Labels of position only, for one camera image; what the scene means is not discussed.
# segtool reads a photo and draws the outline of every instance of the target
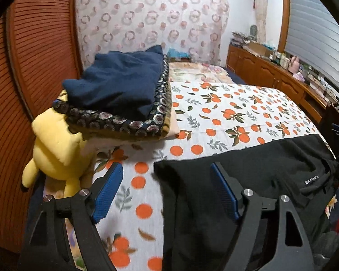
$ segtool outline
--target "metal screw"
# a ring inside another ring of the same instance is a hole
[[[247,196],[252,196],[254,192],[251,189],[244,189],[244,194]]]
[[[46,195],[45,197],[43,197],[43,201],[44,202],[50,202],[52,200],[52,198],[54,198],[52,195]]]
[[[287,195],[282,195],[281,197],[281,200],[285,203],[287,203],[288,201],[290,201],[290,198],[287,196]]]
[[[89,189],[81,189],[79,191],[79,194],[82,195],[82,196],[86,196],[89,194]]]

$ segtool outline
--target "window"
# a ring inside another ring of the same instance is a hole
[[[339,90],[339,25],[319,0],[290,0],[285,51],[315,67]]]

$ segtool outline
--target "bed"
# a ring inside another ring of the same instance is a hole
[[[281,138],[319,134],[315,125],[277,89],[235,84],[208,65],[171,63],[172,102],[180,133],[174,139],[141,142],[98,151],[92,180],[116,161],[124,178],[106,218],[97,225],[103,245],[120,270],[161,270],[162,196],[153,174],[159,160],[195,159],[261,145]],[[43,195],[63,195],[64,185],[46,179]],[[85,266],[73,227],[67,232],[74,261]]]

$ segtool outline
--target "white curtain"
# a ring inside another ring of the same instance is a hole
[[[137,51],[162,45],[198,62],[219,65],[227,0],[77,0],[77,26],[84,68],[96,53]]]
[[[268,0],[255,0],[257,42],[262,44],[266,42],[266,15],[268,9]]]

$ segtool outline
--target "pink thermos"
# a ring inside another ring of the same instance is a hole
[[[290,61],[288,70],[289,70],[292,74],[298,73],[298,72],[299,72],[299,66],[300,66],[300,63],[299,63],[299,57],[293,56],[293,57],[291,58],[291,61]]]

